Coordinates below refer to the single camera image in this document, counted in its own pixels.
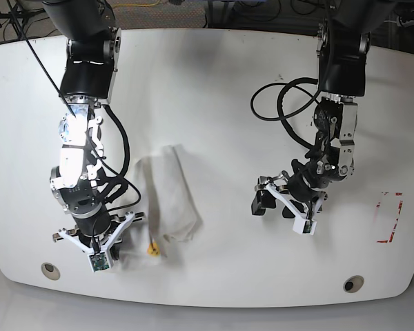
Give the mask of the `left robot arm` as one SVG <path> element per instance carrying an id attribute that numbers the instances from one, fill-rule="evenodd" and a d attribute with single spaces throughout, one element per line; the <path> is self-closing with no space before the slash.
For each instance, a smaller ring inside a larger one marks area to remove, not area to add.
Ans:
<path id="1" fill-rule="evenodd" d="M 325 190 L 354 171 L 355 98 L 365 95 L 371 33 L 396 5 L 396 1 L 341 1 L 332 10 L 330 1 L 325 1 L 318 32 L 318 77 L 283 83 L 273 117 L 307 149 L 306 162 L 293 159 L 291 174 L 282 171 L 258 178 L 251 204 L 254 216 L 281 202 L 282 215 L 293 220 L 296 233 L 314 234 Z"/>

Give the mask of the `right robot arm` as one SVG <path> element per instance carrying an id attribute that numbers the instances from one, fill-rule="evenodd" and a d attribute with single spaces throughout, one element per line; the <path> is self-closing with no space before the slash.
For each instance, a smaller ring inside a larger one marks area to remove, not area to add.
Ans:
<path id="1" fill-rule="evenodd" d="M 50 188 L 63 211 L 73 217 L 71 230 L 61 229 L 54 241 L 67 240 L 86 254 L 94 271 L 107 270 L 119 258 L 123 233 L 144 213 L 123 206 L 118 215 L 114 201 L 132 187 L 126 178 L 130 146 L 124 128 L 124 161 L 120 170 L 107 163 L 101 142 L 103 119 L 96 110 L 114 117 L 110 100 L 121 45 L 121 30 L 107 1 L 44 1 L 44 11 L 67 38 L 67 61 L 63 79 L 55 86 L 67 113 L 59 123 L 60 164 L 52 169 Z"/>

